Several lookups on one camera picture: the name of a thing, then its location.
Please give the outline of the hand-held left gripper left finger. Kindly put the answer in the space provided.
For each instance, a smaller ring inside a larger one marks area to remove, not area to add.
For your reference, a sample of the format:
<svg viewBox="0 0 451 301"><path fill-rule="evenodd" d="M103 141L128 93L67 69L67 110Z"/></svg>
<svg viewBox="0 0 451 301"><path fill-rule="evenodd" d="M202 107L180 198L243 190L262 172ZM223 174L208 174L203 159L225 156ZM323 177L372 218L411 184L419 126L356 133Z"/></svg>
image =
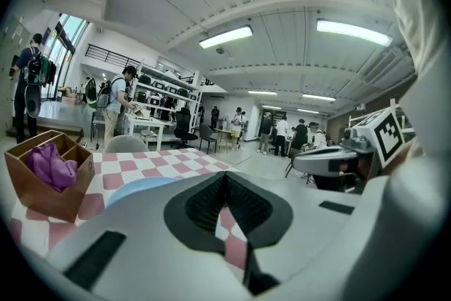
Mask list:
<svg viewBox="0 0 451 301"><path fill-rule="evenodd" d="M169 231L163 211L176 194L209 178L182 179L136 192L105 208L60 241L46 260L64 273L104 232L125 236L92 286L104 300L248 300L222 255L199 252Z"/></svg>

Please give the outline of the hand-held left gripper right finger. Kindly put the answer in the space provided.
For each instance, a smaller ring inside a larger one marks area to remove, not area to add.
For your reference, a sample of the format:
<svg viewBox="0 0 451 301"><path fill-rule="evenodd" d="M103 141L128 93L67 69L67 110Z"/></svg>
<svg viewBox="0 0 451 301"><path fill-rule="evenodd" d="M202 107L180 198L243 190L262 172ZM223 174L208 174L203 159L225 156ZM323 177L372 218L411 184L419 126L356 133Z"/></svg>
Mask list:
<svg viewBox="0 0 451 301"><path fill-rule="evenodd" d="M446 158L419 156L360 196L225 175L264 222L227 300L414 300L446 222Z"/></svg>

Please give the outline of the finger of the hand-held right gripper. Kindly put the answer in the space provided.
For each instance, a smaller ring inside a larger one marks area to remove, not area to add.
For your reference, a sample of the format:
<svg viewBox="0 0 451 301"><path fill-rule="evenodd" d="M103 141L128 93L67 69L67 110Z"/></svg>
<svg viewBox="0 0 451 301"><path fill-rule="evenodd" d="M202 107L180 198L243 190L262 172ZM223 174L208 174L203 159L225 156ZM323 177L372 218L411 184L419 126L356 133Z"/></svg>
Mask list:
<svg viewBox="0 0 451 301"><path fill-rule="evenodd" d="M339 176L350 170L356 160L356 152L342 147L323 147L301 152L292 160L296 171L312 176Z"/></svg>

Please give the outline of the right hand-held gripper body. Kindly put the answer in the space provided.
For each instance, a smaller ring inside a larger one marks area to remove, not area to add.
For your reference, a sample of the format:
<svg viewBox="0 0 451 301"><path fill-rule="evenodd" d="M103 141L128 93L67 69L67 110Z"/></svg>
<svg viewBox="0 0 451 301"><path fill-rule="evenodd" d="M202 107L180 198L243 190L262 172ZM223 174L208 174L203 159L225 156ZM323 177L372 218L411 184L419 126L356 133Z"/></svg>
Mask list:
<svg viewBox="0 0 451 301"><path fill-rule="evenodd" d="M314 183L320 190L362 192L367 181L379 176L405 145L398 108L385 108L353 119L339 147L328 148L326 170L315 169Z"/></svg>

